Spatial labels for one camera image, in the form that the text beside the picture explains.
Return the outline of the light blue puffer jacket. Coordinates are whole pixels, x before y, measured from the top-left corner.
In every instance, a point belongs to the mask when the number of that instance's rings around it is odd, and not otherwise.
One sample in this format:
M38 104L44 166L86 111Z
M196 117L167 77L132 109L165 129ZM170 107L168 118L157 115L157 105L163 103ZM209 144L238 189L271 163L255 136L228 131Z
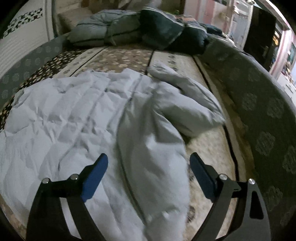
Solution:
M107 240L182 240L189 207L184 136L224 124L203 85L156 63L143 75L86 71L20 90L1 131L1 196L26 225L41 180L101 154L107 172L86 206Z

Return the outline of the white patterned wardrobe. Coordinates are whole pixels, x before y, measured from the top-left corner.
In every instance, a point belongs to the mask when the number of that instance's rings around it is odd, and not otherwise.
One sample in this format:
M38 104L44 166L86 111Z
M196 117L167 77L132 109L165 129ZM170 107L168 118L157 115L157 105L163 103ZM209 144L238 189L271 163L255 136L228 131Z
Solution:
M53 1L31 0L13 17L1 36L1 76L34 49L54 38Z

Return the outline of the white cabinet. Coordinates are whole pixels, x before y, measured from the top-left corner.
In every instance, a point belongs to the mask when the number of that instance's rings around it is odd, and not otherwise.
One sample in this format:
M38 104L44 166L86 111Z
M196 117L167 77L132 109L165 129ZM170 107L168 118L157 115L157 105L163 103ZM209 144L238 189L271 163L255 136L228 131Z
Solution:
M234 45L243 50L251 24L253 3L241 0L231 1L231 3L231 21L228 35Z

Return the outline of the beige pillow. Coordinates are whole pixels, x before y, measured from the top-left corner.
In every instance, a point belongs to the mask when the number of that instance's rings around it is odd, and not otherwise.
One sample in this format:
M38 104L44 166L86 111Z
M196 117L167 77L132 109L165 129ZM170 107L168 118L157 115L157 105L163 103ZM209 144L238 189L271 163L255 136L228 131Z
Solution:
M61 35L71 32L82 20L89 18L92 15L88 8L77 8L65 11L58 14L59 33Z

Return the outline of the black open door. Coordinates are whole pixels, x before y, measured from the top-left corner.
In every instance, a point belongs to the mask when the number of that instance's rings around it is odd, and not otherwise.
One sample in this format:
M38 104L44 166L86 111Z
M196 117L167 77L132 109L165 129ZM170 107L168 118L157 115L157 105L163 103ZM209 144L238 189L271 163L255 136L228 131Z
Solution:
M281 40L281 28L275 16L258 6L252 19L243 51L269 71L275 63Z

